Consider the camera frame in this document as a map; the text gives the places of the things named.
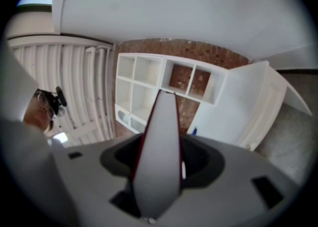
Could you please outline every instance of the person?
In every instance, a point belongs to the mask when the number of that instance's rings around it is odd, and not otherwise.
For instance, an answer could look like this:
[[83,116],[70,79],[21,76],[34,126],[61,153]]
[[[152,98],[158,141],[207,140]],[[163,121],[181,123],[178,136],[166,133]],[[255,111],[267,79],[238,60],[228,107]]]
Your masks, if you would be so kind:
[[52,130],[58,112],[58,99],[51,92],[37,89],[27,107],[23,121],[47,133]]

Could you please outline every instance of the wall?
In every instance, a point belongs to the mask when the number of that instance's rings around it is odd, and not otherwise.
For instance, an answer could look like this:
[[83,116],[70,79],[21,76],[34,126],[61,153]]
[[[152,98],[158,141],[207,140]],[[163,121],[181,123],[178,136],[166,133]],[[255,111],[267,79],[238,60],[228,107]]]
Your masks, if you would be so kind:
[[262,60],[269,61],[270,66],[276,70],[318,69],[317,45],[310,44]]
[[53,0],[62,33],[110,42],[175,38],[257,60],[316,41],[297,0]]
[[7,38],[34,34],[56,34],[50,12],[22,12],[8,22]]

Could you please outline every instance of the floor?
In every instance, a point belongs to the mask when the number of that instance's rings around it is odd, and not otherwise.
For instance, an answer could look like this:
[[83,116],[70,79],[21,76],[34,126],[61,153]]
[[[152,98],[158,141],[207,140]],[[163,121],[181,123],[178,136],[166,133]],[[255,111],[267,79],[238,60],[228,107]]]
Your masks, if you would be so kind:
[[305,100],[313,116],[283,104],[256,152],[302,184],[318,149],[318,75],[282,74]]
[[[232,52],[229,49],[212,44],[180,39],[146,39],[127,41],[117,44],[114,53],[113,71],[117,70],[118,53],[153,53],[172,55],[207,62],[226,69],[240,67],[249,63],[249,60],[246,57]],[[178,65],[174,66],[169,85],[186,90],[190,80],[191,71],[192,69],[188,67]],[[115,75],[116,73],[113,74],[112,79],[113,113],[115,113]],[[193,79],[194,84],[191,87],[190,92],[203,95],[209,76],[210,74],[205,71],[196,72]],[[182,133],[186,133],[199,107],[199,103],[183,97],[178,97],[177,102],[180,130]],[[115,133],[117,137],[133,134],[117,121],[115,122]]]

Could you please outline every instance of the red brick wall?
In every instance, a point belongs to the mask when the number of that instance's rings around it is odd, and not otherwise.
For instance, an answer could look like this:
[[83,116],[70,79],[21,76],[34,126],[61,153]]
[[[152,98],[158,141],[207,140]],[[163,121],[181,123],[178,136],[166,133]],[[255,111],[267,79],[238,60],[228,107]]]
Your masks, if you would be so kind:
[[[207,62],[216,66],[220,66],[226,69],[232,69],[247,65],[248,59],[235,53],[229,49],[221,48],[212,44],[188,40],[163,40],[163,39],[146,39],[146,40],[132,40],[117,44],[114,54],[114,78],[112,87],[112,106],[113,113],[115,113],[115,83],[116,83],[116,70],[117,70],[117,59],[118,53],[152,53],[152,54],[163,54],[171,55],[183,58],[190,58]],[[170,83],[178,83],[178,81],[171,80]],[[197,83],[197,90],[204,87],[202,82]],[[181,131],[185,133],[187,128],[192,122],[195,115],[195,111],[198,108],[198,103],[191,100],[178,100],[178,108],[180,114],[180,125]],[[115,133],[117,137],[132,135],[133,132],[122,126],[119,122],[115,121]]]

